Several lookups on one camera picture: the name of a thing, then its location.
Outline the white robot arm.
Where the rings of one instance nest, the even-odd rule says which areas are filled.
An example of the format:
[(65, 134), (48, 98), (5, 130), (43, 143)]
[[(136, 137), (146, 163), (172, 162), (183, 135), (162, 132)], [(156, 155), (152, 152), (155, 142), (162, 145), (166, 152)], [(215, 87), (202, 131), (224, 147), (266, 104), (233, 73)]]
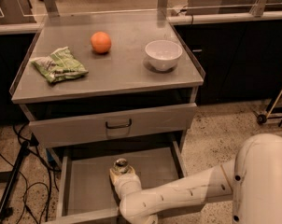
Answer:
[(282, 224), (282, 137), (248, 138), (235, 158), (153, 189), (143, 189), (134, 168), (118, 159), (110, 179), (119, 210), (130, 224), (158, 224), (168, 209), (231, 200), (232, 224)]

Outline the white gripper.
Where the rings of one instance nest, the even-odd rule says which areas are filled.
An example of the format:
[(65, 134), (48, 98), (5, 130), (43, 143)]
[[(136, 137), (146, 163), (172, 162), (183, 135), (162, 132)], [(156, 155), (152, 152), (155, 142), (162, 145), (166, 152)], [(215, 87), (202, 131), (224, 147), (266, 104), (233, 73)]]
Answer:
[(114, 169), (109, 170), (109, 176), (118, 197), (122, 200), (128, 194), (142, 189), (140, 178), (135, 174), (135, 169), (130, 166), (128, 174), (120, 175)]

